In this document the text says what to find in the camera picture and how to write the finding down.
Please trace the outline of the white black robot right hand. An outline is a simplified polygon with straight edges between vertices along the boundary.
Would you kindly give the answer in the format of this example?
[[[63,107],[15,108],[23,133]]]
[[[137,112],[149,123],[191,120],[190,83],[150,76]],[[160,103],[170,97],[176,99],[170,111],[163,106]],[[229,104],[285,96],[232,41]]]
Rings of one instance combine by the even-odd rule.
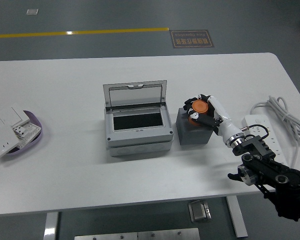
[[[244,133],[233,124],[222,104],[211,95],[199,94],[184,102],[188,120],[199,126],[211,127],[229,148],[244,141]]]

